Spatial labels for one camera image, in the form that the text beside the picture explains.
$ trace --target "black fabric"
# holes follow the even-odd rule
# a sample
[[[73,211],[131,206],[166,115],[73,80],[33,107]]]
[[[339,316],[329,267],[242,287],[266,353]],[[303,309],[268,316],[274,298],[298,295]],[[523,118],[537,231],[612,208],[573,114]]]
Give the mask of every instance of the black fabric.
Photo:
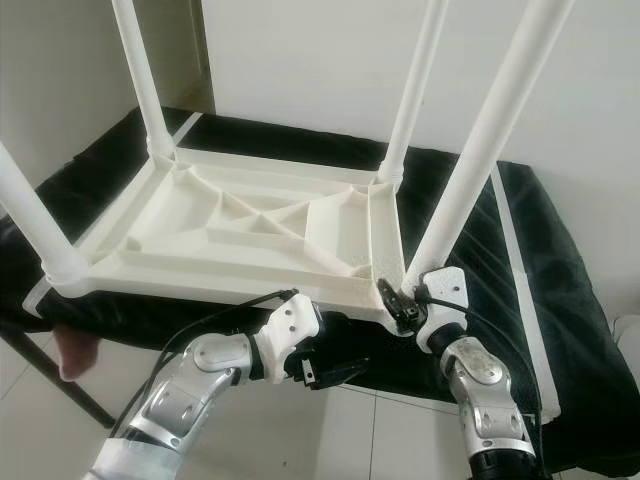
[[[171,131],[188,117],[187,112],[176,110],[165,110],[165,114]],[[375,170],[386,148],[344,135],[208,115],[198,120],[180,146],[362,170]],[[433,150],[409,150],[405,182],[397,197],[407,263],[456,158]],[[75,240],[145,160],[144,129],[135,110],[47,180],[38,194]],[[560,470],[578,465],[605,474],[631,474],[640,467],[640,441],[627,438],[621,427],[635,432],[640,426],[640,397],[611,340],[582,260],[531,169],[504,163],[500,171],[562,407],[562,415],[544,429],[548,466]],[[466,272],[470,307],[490,319],[530,361],[490,184],[485,186],[449,263]],[[222,308],[107,292],[65,299],[50,291],[38,307],[44,320],[38,320],[24,313],[21,303],[41,276],[37,256],[5,218],[0,222],[0,316],[5,321],[11,318],[25,329],[65,323],[116,341],[159,348],[178,328]],[[260,309],[236,312],[216,323],[215,330],[253,332],[267,314]],[[369,371],[351,383],[451,400],[437,362],[424,355],[413,339],[392,337],[376,324],[347,320],[340,314],[325,316],[337,325],[332,333],[337,355],[356,351],[371,359]],[[473,319],[469,319],[469,334],[507,364],[514,397],[524,412],[531,412],[534,391],[513,348]]]

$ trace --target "black cable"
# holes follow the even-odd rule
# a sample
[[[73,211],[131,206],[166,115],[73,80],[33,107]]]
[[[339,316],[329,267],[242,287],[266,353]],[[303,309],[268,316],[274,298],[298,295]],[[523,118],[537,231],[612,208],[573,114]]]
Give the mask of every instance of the black cable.
[[[506,333],[504,333],[502,330],[496,327],[488,319],[486,319],[479,313],[474,312],[473,310],[469,310],[468,308],[463,307],[462,305],[458,305],[457,303],[447,302],[446,300],[439,300],[437,298],[429,297],[424,294],[417,294],[416,301],[418,303],[433,303],[434,305],[441,305],[443,307],[448,307],[453,310],[458,310],[459,312],[462,312],[466,315],[469,315],[470,317],[475,318],[476,320],[480,321],[483,325],[488,326],[494,332],[498,333],[498,335],[500,335],[511,347],[511,349],[515,352],[515,354],[521,361],[522,365],[527,370],[531,383],[533,384],[536,392],[537,408],[535,410],[534,415],[535,415],[535,422],[536,422],[536,425],[535,425],[536,436],[538,438],[538,458],[540,460],[540,466],[542,468],[543,473],[546,473],[545,461],[544,461],[544,449],[542,447],[542,397],[540,395],[540,388],[538,387],[538,379],[536,377],[536,374],[531,368],[531,365],[529,364],[527,359],[522,354],[522,352],[520,352],[520,349],[516,346],[515,343],[513,343],[513,341],[507,336]]]
[[[219,317],[221,317],[223,315],[226,315],[227,313],[230,313],[230,312],[232,312],[234,310],[238,310],[240,308],[252,307],[254,305],[258,305],[260,303],[264,303],[264,302],[272,300],[274,298],[280,298],[280,299],[286,301],[289,298],[291,298],[293,295],[295,295],[296,293],[298,293],[298,291],[296,289],[278,290],[277,292],[269,293],[267,295],[263,295],[261,297],[254,298],[253,300],[249,300],[248,302],[244,302],[244,303],[241,303],[239,305],[233,305],[233,306],[228,307],[228,308],[226,308],[226,309],[224,309],[224,310],[222,310],[220,312],[216,312],[216,313],[213,313],[211,315],[207,315],[206,317],[200,318],[199,320],[196,320],[195,322],[190,323],[186,327],[183,327],[180,330],[178,330],[176,333],[174,333],[171,336],[171,338],[169,338],[169,340],[162,347],[162,350],[160,351],[160,354],[158,355],[158,359],[156,360],[156,362],[155,362],[155,364],[154,364],[154,366],[153,366],[153,368],[151,370],[151,374],[149,375],[147,380],[140,386],[140,388],[136,391],[136,393],[133,395],[133,397],[131,397],[131,399],[129,400],[129,402],[125,406],[124,410],[120,414],[120,417],[116,421],[114,427],[111,429],[111,433],[109,434],[109,437],[111,437],[111,438],[115,437],[115,435],[117,434],[120,426],[122,425],[122,422],[124,421],[124,419],[126,418],[127,414],[133,408],[133,406],[135,405],[136,401],[139,398],[141,399],[140,400],[141,406],[147,400],[147,398],[149,397],[149,394],[151,392],[151,388],[153,387],[153,384],[154,384],[154,382],[156,380],[156,377],[158,376],[158,373],[160,373],[160,371],[171,360],[173,360],[178,355],[178,353],[174,352],[174,353],[170,354],[168,357],[166,356],[168,351],[169,351],[169,349],[171,348],[172,344],[174,344],[176,342],[176,340],[178,338],[180,338],[180,336],[184,335],[187,331],[189,331],[189,330],[191,330],[191,329],[193,329],[193,328],[195,328],[197,326],[205,325],[207,322],[210,322],[211,320],[217,319],[217,318],[219,318]]]

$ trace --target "white stripe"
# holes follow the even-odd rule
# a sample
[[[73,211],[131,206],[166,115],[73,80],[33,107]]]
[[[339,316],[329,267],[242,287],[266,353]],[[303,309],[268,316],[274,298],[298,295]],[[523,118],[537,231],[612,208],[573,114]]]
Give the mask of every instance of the white stripe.
[[[513,281],[518,296],[524,334],[529,346],[533,370],[538,379],[540,397],[542,398],[542,422],[548,423],[561,413],[558,392],[553,382],[551,367],[549,366],[549,359],[547,358],[547,352],[544,346],[544,339],[540,332],[540,324],[538,323],[538,316],[529,288],[529,279],[524,269],[516,230],[513,226],[511,212],[509,211],[507,195],[504,191],[502,178],[500,177],[497,165],[491,172],[491,183],[493,184],[493,190],[496,195],[496,203],[498,205],[500,222],[502,223],[502,231],[504,232],[507,254],[513,272]]]
[[[202,113],[192,113],[189,118],[180,126],[180,128],[173,134],[173,142],[177,145],[182,141],[184,136],[189,133],[189,130],[195,125],[198,119],[202,116]],[[80,243],[87,233],[93,228],[93,226],[97,223],[97,221],[102,217],[102,214],[98,216],[98,218],[91,224],[87,230],[76,240],[74,245]],[[29,291],[24,301],[22,302],[22,309],[27,313],[30,313],[34,317],[42,318],[42,316],[38,313],[38,304],[42,301],[44,296],[49,292],[51,286],[47,281],[46,277],[42,277],[38,283]]]
[[[173,143],[175,143],[176,145],[178,145],[182,139],[184,138],[184,136],[189,133],[189,130],[191,130],[191,127],[193,127],[195,125],[195,123],[198,121],[198,119],[202,116],[201,113],[192,113],[191,116],[189,118],[187,118],[187,121],[184,122],[182,124],[182,126],[178,129],[178,131],[176,133],[173,134]]]

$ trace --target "white plastic tube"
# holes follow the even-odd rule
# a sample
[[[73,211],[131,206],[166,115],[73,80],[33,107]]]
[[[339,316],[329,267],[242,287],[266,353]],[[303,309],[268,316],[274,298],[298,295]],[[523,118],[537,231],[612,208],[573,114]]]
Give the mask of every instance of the white plastic tube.
[[[131,79],[138,96],[142,118],[147,129],[149,155],[173,158],[175,145],[164,123],[160,100],[156,92],[149,60],[144,50],[142,34],[132,0],[112,0],[122,45],[131,71]]]
[[[87,274],[86,260],[69,243],[1,142],[0,203],[42,259],[42,269],[54,286]]]
[[[395,184],[396,192],[402,183],[404,158],[409,148],[411,134],[418,119],[422,97],[435,58],[440,32],[444,24],[449,0],[429,0],[420,27],[418,44],[413,53],[409,76],[402,92],[402,100],[391,133],[391,141],[385,159],[380,164],[378,179]]]
[[[530,0],[458,163],[402,281],[446,262],[562,29],[574,0]]]

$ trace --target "wire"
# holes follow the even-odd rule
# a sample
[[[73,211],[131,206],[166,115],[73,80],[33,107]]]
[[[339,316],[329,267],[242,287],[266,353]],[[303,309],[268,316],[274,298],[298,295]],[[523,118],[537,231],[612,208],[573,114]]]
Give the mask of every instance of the wire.
[[[524,355],[520,351],[520,349],[516,346],[515,343],[513,343],[513,340],[511,340],[506,333],[504,333],[502,330],[500,330],[498,327],[496,327],[493,323],[491,323],[488,319],[486,319],[479,313],[474,312],[473,310],[469,310],[468,308],[463,307],[462,305],[458,305],[457,303],[447,302],[446,300],[439,300],[437,298],[429,297],[424,294],[416,295],[416,297],[417,297],[416,301],[418,302],[433,303],[434,305],[441,305],[443,307],[448,307],[453,310],[458,310],[459,312],[465,313],[466,315],[469,315],[470,317],[475,318],[476,320],[480,321],[483,325],[491,328],[494,332],[500,335],[511,347],[511,349],[515,352],[518,359],[521,361],[522,365],[527,370],[527,373],[530,377],[531,383],[533,384],[534,390],[536,393],[537,408],[535,410],[535,423],[536,423],[535,429],[536,429],[536,437],[538,440],[538,459],[540,460],[540,466],[542,468],[542,472],[546,473],[545,461],[544,461],[544,449],[542,448],[542,397],[540,395],[540,388],[538,387],[538,379],[536,377],[536,374],[531,368],[531,365],[529,364],[527,359],[524,357]]]
[[[135,405],[136,401],[139,398],[140,398],[140,406],[142,406],[142,404],[144,404],[144,402],[149,398],[149,394],[151,393],[151,388],[153,387],[153,384],[154,384],[154,382],[156,380],[156,377],[158,376],[160,371],[171,360],[173,360],[178,355],[178,353],[174,352],[174,353],[170,354],[169,356],[167,356],[167,354],[169,352],[169,349],[172,347],[172,345],[182,335],[184,335],[186,332],[188,332],[189,330],[191,330],[191,329],[193,329],[195,327],[198,327],[198,326],[201,326],[201,325],[205,325],[208,322],[210,322],[211,320],[218,319],[221,316],[226,315],[228,313],[231,313],[231,312],[233,312],[235,310],[238,310],[240,308],[252,307],[252,306],[258,305],[260,303],[264,303],[264,302],[267,302],[269,300],[272,300],[274,298],[280,298],[280,299],[286,301],[289,298],[291,298],[293,295],[295,295],[296,293],[298,293],[298,290],[296,290],[295,288],[291,289],[291,290],[278,290],[276,292],[272,292],[272,293],[269,293],[267,295],[263,295],[261,297],[254,298],[253,300],[249,300],[248,302],[244,302],[244,303],[241,303],[239,305],[233,305],[233,306],[228,307],[228,308],[226,308],[226,309],[224,309],[224,310],[222,310],[220,312],[216,312],[216,313],[213,313],[211,315],[207,315],[206,317],[200,318],[199,320],[196,320],[195,322],[190,323],[186,327],[183,327],[180,330],[178,330],[177,332],[175,332],[171,336],[171,338],[169,338],[169,340],[162,347],[162,350],[160,351],[160,354],[158,355],[158,358],[157,358],[153,368],[151,369],[151,374],[149,375],[147,380],[140,386],[140,388],[136,391],[136,393],[133,395],[133,397],[129,400],[129,402],[125,406],[124,410],[120,414],[120,417],[118,417],[118,420],[116,421],[114,427],[111,429],[111,433],[109,434],[109,437],[111,437],[111,438],[115,437],[115,435],[118,433],[120,425],[122,424],[122,422],[126,418],[127,414],[133,408],[133,406]]]

